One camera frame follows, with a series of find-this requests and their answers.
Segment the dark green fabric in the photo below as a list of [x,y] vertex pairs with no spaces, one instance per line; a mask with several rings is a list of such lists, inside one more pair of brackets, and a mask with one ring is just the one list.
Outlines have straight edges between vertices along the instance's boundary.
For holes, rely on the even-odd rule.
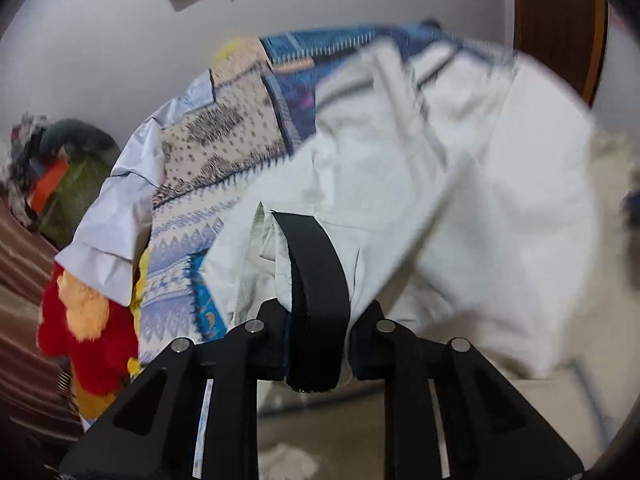
[[44,131],[40,140],[39,159],[44,164],[54,160],[63,146],[71,159],[90,153],[100,156],[112,167],[115,159],[106,159],[103,154],[115,152],[117,157],[119,153],[116,142],[109,134],[78,119],[62,119]]
[[57,248],[71,243],[84,213],[100,194],[110,168],[97,156],[83,155],[69,169],[47,200],[39,231]]

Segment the white wall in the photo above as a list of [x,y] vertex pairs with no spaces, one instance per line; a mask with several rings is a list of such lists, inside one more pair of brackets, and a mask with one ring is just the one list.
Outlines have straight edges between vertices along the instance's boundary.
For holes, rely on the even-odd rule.
[[504,45],[513,47],[513,29],[515,26],[515,1],[504,0]]
[[629,134],[640,146],[640,48],[614,12],[593,111],[606,131]]
[[503,42],[504,0],[26,0],[0,39],[0,139],[23,111],[76,117],[124,145],[239,34],[437,17]]

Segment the metal pin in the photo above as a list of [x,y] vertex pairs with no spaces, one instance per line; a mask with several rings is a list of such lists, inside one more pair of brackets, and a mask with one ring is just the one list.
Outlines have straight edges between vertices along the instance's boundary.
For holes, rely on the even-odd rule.
[[256,332],[260,332],[264,328],[264,323],[259,319],[251,319],[244,324],[244,329],[247,332],[251,332],[255,334]]
[[471,348],[471,343],[463,337],[457,337],[451,342],[451,348],[456,352],[466,352]]
[[171,350],[178,352],[178,354],[184,352],[187,348],[189,348],[189,340],[185,337],[179,337],[171,341]]
[[393,332],[396,329],[396,324],[388,319],[381,319],[379,322],[376,323],[376,328],[378,329],[378,332],[382,332],[383,334],[388,334],[390,332]]

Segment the patterned fabric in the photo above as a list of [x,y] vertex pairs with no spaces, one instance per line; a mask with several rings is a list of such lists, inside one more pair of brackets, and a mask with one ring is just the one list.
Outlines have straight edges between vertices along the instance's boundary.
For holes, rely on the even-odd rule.
[[214,104],[186,114],[162,131],[168,162],[154,207],[287,153],[288,143],[261,79],[265,68],[263,63],[254,64],[216,88]]
[[268,71],[263,61],[254,62],[215,87],[215,103],[161,132],[166,179],[154,195],[140,307],[143,364],[176,337],[198,343],[226,332],[210,298],[196,287],[193,256],[209,249],[222,229],[221,215],[236,204],[254,174],[290,150],[262,81]]
[[[162,132],[166,181],[154,197],[141,306],[142,363],[177,336],[200,342],[222,330],[226,320],[216,315],[214,300],[198,284],[197,254],[212,245],[226,211],[254,175],[316,132],[318,83],[358,47],[381,36],[396,43],[404,60],[434,41],[467,48],[446,32],[422,25],[363,26],[246,38],[216,57],[210,70],[215,102]],[[467,49],[492,62],[488,54]]]
[[212,341],[224,337],[226,324],[200,275],[200,266],[206,254],[207,251],[203,251],[191,257],[191,284],[193,285],[198,330],[205,341]]

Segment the orange fabric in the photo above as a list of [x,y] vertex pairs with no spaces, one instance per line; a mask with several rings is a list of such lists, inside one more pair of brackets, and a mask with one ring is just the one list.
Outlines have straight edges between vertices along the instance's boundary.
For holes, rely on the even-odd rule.
[[73,373],[72,392],[76,397],[78,412],[85,420],[95,420],[116,400],[117,392],[111,392],[104,396],[90,394],[80,385],[76,379],[76,371]]
[[109,301],[66,270],[56,280],[58,297],[66,306],[66,325],[78,341],[100,337],[109,319]]
[[47,168],[44,175],[36,182],[31,193],[30,205],[37,214],[42,213],[47,200],[58,187],[68,168],[69,163],[63,158],[59,158]]

